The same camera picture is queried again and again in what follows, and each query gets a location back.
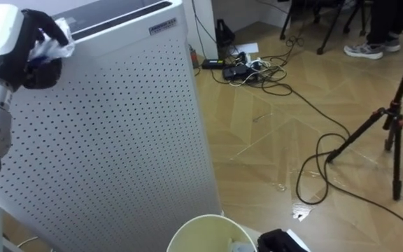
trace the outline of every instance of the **perforated panel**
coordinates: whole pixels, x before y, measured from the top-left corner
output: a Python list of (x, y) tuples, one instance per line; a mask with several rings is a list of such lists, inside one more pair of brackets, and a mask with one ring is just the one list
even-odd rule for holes
[(220, 206), (184, 33), (66, 62), (20, 90), (0, 203), (62, 251), (165, 251)]

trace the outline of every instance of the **label on air purifier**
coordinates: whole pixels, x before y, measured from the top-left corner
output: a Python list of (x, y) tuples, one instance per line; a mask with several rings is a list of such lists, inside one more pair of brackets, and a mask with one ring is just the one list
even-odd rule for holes
[(167, 30), (169, 28), (172, 28), (175, 25), (176, 25), (176, 18), (172, 18), (171, 20), (167, 20), (166, 22), (162, 22), (161, 24), (152, 26), (151, 28), (148, 29), (148, 31), (150, 32), (150, 35), (154, 35), (163, 32), (164, 30)]

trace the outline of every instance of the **chair leg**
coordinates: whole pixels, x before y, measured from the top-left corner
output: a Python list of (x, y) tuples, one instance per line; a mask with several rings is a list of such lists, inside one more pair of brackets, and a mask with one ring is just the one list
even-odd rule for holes
[(361, 5), (360, 4), (356, 4), (353, 13), (351, 14), (351, 16), (349, 17), (348, 21), (346, 22), (346, 24), (344, 25), (343, 28), (343, 33), (344, 34), (348, 34), (350, 29), (349, 29), (349, 25), (351, 25), (352, 21), (354, 20), (355, 15), (357, 15), (358, 10), (360, 10)]
[(362, 9), (362, 30), (360, 31), (360, 35), (364, 36), (367, 33), (367, 17), (366, 17), (365, 0), (360, 0), (360, 8)]
[(292, 6), (290, 7), (290, 10), (288, 11), (287, 17), (285, 18), (283, 30), (282, 30), (282, 32), (281, 32), (281, 35), (279, 36), (279, 39), (280, 39), (280, 40), (284, 40), (284, 39), (285, 39), (285, 31), (286, 31), (286, 29), (287, 29), (288, 22), (290, 21), (291, 16), (292, 16)]
[(330, 34), (334, 30), (334, 27), (335, 27), (335, 24), (337, 23), (337, 20), (339, 19), (340, 12), (341, 12), (341, 9), (343, 8), (344, 2), (345, 2), (345, 0), (342, 0), (341, 3), (339, 4), (339, 6), (337, 7), (337, 12), (335, 13), (335, 17), (334, 17), (334, 20), (332, 21), (332, 24), (330, 25), (329, 31), (327, 31), (325, 40), (323, 41), (323, 44), (321, 45), (321, 47), (319, 49), (317, 49), (317, 51), (316, 51), (317, 55), (322, 55), (324, 53), (326, 43), (329, 40)]
[(321, 11), (321, 7), (319, 7), (319, 6), (317, 6), (313, 9), (313, 16), (315, 17), (315, 19), (313, 20), (313, 23), (315, 23), (315, 24), (318, 24), (320, 22), (320, 19), (321, 19), (320, 11)]

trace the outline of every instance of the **white air purifier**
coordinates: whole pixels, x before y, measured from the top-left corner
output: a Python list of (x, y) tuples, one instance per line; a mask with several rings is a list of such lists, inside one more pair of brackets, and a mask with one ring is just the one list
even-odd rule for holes
[(183, 4), (54, 18), (76, 50), (55, 87), (14, 94), (0, 206), (58, 252), (166, 251), (186, 221), (221, 213)]

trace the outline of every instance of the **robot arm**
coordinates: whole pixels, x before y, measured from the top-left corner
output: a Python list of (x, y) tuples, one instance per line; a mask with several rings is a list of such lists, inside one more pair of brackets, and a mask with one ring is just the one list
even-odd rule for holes
[(42, 66), (28, 62), (36, 42), (44, 41), (42, 31), (61, 46), (68, 44), (63, 31), (47, 14), (0, 4), (0, 171), (1, 158), (11, 146), (12, 94), (21, 85), (33, 89), (51, 87), (60, 75), (60, 59)]

